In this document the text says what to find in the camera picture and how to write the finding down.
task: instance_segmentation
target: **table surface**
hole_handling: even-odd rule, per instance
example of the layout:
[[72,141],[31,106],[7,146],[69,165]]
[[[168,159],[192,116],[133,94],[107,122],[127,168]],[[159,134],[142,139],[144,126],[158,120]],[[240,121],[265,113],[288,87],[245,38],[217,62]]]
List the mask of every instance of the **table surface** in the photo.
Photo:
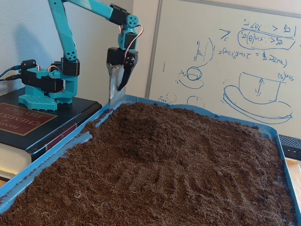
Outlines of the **table surface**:
[[[301,161],[293,160],[293,159],[286,159],[289,171],[291,173],[291,177],[293,180],[293,186],[296,191],[297,200],[299,203],[299,206],[301,206]],[[4,181],[0,180],[0,187],[2,187],[5,184]]]

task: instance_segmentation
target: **wire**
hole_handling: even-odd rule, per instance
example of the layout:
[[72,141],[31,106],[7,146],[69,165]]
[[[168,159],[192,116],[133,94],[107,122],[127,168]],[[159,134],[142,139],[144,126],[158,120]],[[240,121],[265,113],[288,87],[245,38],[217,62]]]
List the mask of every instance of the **wire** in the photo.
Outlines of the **wire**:
[[134,41],[136,41],[143,33],[144,29],[143,29],[143,26],[142,25],[137,25],[136,27],[141,27],[141,31],[140,33],[131,41],[131,43],[128,45],[127,49],[126,49],[126,52],[124,53],[124,60],[126,60],[126,57],[127,57],[127,53],[129,51],[129,49],[131,48],[131,45],[134,43]]
[[55,66],[55,65],[51,65],[51,66],[47,69],[47,71],[50,72],[49,69],[52,68],[52,67],[55,67],[55,68],[57,68],[59,71],[61,71],[61,69],[59,69],[59,68],[58,68],[57,66]]
[[12,71],[12,70],[13,70],[12,68],[8,68],[2,74],[0,74],[0,78],[3,77],[7,72]]
[[0,79],[0,81],[11,81],[11,80],[16,80],[16,79],[20,79],[20,78],[21,78],[21,74],[15,74],[15,75],[11,75],[7,78]]

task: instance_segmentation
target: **teal robotic arm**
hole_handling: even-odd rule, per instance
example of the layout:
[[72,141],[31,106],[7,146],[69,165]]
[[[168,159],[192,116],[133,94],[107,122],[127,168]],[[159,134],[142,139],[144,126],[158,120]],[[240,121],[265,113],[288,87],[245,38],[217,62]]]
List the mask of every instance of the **teal robotic arm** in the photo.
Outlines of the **teal robotic arm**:
[[143,32],[143,28],[139,35],[135,31],[135,28],[140,26],[138,18],[123,8],[113,4],[107,6],[97,0],[48,0],[48,2],[64,56],[60,61],[51,64],[47,70],[41,69],[35,60],[23,61],[20,66],[15,66],[20,69],[20,74],[3,80],[22,79],[22,83],[25,84],[25,95],[19,97],[19,103],[29,109],[55,111],[60,103],[72,103],[72,98],[77,94],[80,63],[63,5],[64,2],[70,2],[120,27],[119,48],[109,48],[107,55],[110,74],[109,101],[111,101],[116,93],[124,90],[138,61],[137,38]]

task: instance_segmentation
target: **blue tray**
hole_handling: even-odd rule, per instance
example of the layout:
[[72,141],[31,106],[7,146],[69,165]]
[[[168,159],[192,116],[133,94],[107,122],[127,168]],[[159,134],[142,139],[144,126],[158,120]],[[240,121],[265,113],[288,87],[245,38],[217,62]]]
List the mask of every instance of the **blue tray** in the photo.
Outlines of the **blue tray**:
[[[219,119],[222,121],[234,121],[239,122],[243,125],[248,126],[257,126],[259,128],[259,131],[262,133],[262,135],[266,138],[274,139],[276,140],[276,143],[278,145],[281,159],[284,159],[284,153],[281,147],[280,139],[278,136],[277,131],[266,125],[253,123],[249,121],[234,119],[222,115],[213,114],[210,111],[207,111],[203,108],[191,106],[191,105],[169,105],[165,103],[161,103],[158,101],[152,101],[144,98],[134,97],[134,96],[128,96],[125,95],[122,100],[120,100],[113,109],[116,110],[120,107],[121,104],[133,104],[136,102],[143,102],[146,104],[154,104],[157,103],[159,106],[167,106],[169,108],[182,108],[182,109],[188,109],[193,110],[196,113],[199,113],[201,115],[209,116],[213,119]],[[8,181],[1,189],[0,189],[0,214],[5,212],[10,208],[10,206],[14,203],[14,200],[16,197],[25,190],[27,186],[29,186],[34,178],[38,176],[43,169],[49,167],[52,163],[54,163],[58,158],[62,157],[66,150],[74,147],[77,144],[85,143],[89,139],[92,138],[92,136],[89,133],[84,133],[81,136],[77,136],[84,126],[90,122],[97,119],[100,115],[102,115],[106,110],[109,109],[109,106],[106,105],[104,108],[102,108],[100,111],[98,111],[96,114],[94,114],[92,117],[90,117],[85,123],[83,123],[81,126],[76,128],[71,134],[66,136],[62,141],[60,141],[57,145],[55,145],[53,148],[51,148],[48,152],[46,152],[43,156],[38,158],[36,161],[34,161],[31,165],[29,165],[27,168],[25,168],[22,172],[20,172],[18,175],[16,175],[14,178],[12,178],[10,181]],[[97,124],[97,126],[100,126],[107,118],[112,114],[112,112],[105,115],[105,117],[102,118],[102,120]],[[285,175],[287,179],[287,185],[291,191],[291,196],[293,198],[295,209],[297,213],[297,220],[298,225],[301,226],[301,211],[300,207],[297,202],[295,190],[292,183],[292,178],[290,175],[290,172],[288,171],[287,163],[285,162]]]

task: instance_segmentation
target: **brown soil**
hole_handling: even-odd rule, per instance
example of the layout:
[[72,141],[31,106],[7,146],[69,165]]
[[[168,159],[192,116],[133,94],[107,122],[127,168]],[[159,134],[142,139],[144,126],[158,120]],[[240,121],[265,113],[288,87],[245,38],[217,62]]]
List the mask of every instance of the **brown soil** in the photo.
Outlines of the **brown soil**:
[[2,226],[296,224],[276,145],[192,111],[123,105],[35,178]]

